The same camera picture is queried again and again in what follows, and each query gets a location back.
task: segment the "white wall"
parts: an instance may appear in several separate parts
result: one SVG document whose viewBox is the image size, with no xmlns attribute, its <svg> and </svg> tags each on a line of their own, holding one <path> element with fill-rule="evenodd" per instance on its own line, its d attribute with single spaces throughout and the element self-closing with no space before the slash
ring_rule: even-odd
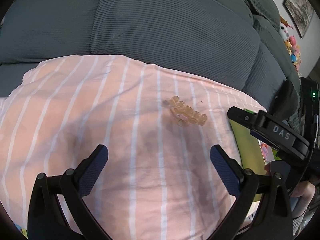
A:
<svg viewBox="0 0 320 240">
<path fill-rule="evenodd" d="M 292 26 L 294 24 L 283 6 L 284 0 L 274 0 L 278 7 L 280 15 Z M 300 39 L 298 32 L 294 29 L 288 28 L 289 34 L 294 35 L 301 51 L 301 66 L 299 72 L 301 76 L 307 77 L 311 70 L 316 65 L 320 56 L 320 19 L 316 13 L 313 13 L 309 28 L 303 37 Z"/>
</svg>

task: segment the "framed artwork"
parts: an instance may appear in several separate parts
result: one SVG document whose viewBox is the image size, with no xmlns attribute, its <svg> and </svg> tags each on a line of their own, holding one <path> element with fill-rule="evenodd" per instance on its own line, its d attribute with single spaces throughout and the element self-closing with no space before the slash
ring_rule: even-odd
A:
<svg viewBox="0 0 320 240">
<path fill-rule="evenodd" d="M 314 13 L 312 5 L 308 0 L 284 0 L 283 5 L 290 15 L 300 38 L 303 38 Z"/>
</svg>

